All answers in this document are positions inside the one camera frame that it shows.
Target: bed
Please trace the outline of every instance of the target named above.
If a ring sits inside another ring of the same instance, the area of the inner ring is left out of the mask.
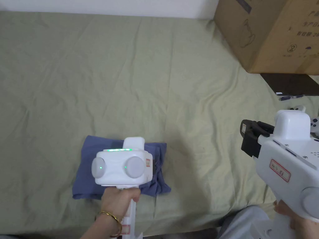
[[[71,193],[87,135],[167,143],[172,192],[141,197],[144,235],[213,227],[248,205],[272,217],[240,122],[274,124],[300,104],[318,115],[318,97],[281,102],[248,74],[212,21],[1,12],[0,34],[0,234],[89,227],[100,202]]]

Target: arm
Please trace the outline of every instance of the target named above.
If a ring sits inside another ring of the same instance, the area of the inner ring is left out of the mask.
[[[129,188],[122,191],[114,187],[105,189],[102,196],[101,211],[114,215],[122,221],[127,212],[131,199],[138,202],[141,191],[138,188]],[[109,215],[101,214],[93,225],[84,233],[81,239],[105,239],[116,234],[118,224]]]

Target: white handle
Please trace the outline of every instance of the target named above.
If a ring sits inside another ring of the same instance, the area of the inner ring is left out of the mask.
[[[131,200],[129,209],[122,220],[122,239],[133,239],[135,238],[135,213],[136,213],[136,202]]]
[[[280,197],[275,193],[277,203]],[[290,217],[276,213],[269,236],[272,239],[296,239],[295,231],[290,228]]]

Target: white wall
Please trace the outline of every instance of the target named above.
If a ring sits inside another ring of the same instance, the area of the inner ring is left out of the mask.
[[[218,0],[0,0],[2,11],[213,18]]]

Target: wrist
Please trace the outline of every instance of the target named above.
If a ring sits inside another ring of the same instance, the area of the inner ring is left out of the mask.
[[[95,222],[99,226],[109,229],[112,232],[111,234],[116,234],[119,228],[117,221],[106,214],[100,214]]]

